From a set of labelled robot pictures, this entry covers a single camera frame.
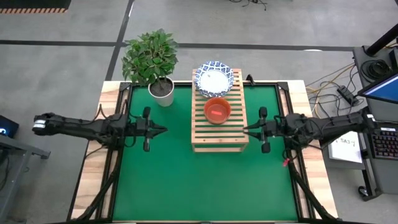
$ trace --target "blue and white plate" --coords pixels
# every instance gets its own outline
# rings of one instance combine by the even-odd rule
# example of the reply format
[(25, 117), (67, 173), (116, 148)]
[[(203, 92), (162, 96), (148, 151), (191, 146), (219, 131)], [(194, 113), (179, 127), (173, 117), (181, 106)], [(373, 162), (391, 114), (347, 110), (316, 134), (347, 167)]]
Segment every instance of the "blue and white plate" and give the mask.
[(227, 65), (218, 61), (210, 61), (197, 69), (194, 83), (203, 96), (222, 97), (231, 90), (234, 73)]

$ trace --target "monitor screen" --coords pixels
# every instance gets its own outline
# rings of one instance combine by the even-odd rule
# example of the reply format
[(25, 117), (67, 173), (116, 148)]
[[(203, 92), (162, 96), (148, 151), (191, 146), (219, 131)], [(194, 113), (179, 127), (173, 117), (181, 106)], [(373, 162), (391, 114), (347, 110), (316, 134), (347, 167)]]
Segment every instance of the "monitor screen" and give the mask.
[(19, 124), (0, 115), (0, 135), (13, 138), (17, 132)]
[(363, 91), (363, 96), (398, 103), (398, 73)]

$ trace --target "white paper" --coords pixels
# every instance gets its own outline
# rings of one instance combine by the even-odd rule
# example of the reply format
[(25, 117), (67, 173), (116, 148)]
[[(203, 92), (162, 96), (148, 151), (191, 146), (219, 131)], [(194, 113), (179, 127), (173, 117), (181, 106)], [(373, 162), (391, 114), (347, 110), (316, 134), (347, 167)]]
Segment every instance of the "white paper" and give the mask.
[(330, 159), (362, 163), (358, 134), (350, 131), (329, 145)]

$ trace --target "floor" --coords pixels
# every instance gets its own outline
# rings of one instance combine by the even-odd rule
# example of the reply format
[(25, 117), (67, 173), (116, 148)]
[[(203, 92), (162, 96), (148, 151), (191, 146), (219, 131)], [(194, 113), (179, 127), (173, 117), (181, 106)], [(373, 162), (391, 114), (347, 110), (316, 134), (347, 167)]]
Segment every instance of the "floor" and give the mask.
[[(258, 80), (311, 83), (353, 62), (349, 47), (372, 44), (397, 23), (398, 13), (394, 0), (268, 0), (267, 11), (253, 3), (242, 7), (246, 0), (135, 0), (130, 11), (132, 2), (72, 0), (65, 14), (0, 14), (0, 114), (20, 123), (20, 141), (52, 152), (47, 161), (31, 159), (13, 217), (28, 223), (66, 219), (87, 141), (35, 136), (33, 117), (52, 111), (91, 119), (103, 81), (123, 79), (122, 41), (159, 28), (174, 33), (186, 44), (178, 50), (174, 80), (189, 80), (193, 68), (221, 60)], [(302, 50), (324, 46), (328, 51)], [(361, 88), (357, 76), (353, 81)], [(348, 73), (336, 82), (347, 85)], [(336, 114), (333, 103), (325, 108)], [(327, 170), (340, 218), (396, 222), (397, 195), (362, 202), (356, 193), (363, 184), (360, 171)]]

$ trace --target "wooden table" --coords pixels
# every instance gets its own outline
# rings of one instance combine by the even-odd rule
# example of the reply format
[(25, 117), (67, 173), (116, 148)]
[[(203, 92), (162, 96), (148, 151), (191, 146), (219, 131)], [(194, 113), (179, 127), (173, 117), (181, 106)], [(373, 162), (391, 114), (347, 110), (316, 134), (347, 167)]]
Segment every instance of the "wooden table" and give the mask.
[[(312, 112), (310, 109), (310, 104), (308, 102), (308, 96), (305, 90), (303, 80), (267, 80), (262, 82), (288, 82), (290, 99), (292, 102), (294, 113), (305, 114), (307, 117), (312, 117)], [(114, 114), (115, 105), (119, 93), (119, 85), (119, 81), (108, 81), (104, 82), (103, 84), (99, 104), (102, 104), (106, 116)], [(282, 104), (284, 108), (284, 113), (287, 114), (287, 103), (284, 100), (284, 97), (282, 97)], [(313, 141), (311, 144), (319, 146), (318, 141)], [(87, 154), (99, 147), (100, 145), (97, 142), (89, 142)], [(72, 201), (70, 218), (79, 217), (85, 211), (87, 206), (90, 205), (90, 203), (98, 193), (101, 186), (101, 180), (103, 178), (103, 169), (106, 153), (106, 149), (101, 149), (100, 151), (92, 154), (85, 160), (81, 171), (80, 179), (78, 180), (78, 186), (76, 187), (76, 197)], [(117, 152), (114, 151), (112, 164), (114, 164), (116, 154)], [(326, 208), (326, 210), (334, 217), (337, 217), (335, 202), (333, 200), (333, 195), (330, 189), (322, 152), (319, 149), (308, 147), (303, 150), (303, 159), (311, 191), (315, 194), (316, 198)], [(105, 197), (103, 217), (107, 215), (107, 201), (109, 200), (110, 194), (111, 189), (108, 191)], [(308, 217), (308, 211), (306, 209), (306, 199), (300, 189), (299, 194), (303, 208), (303, 215), (304, 217)]]

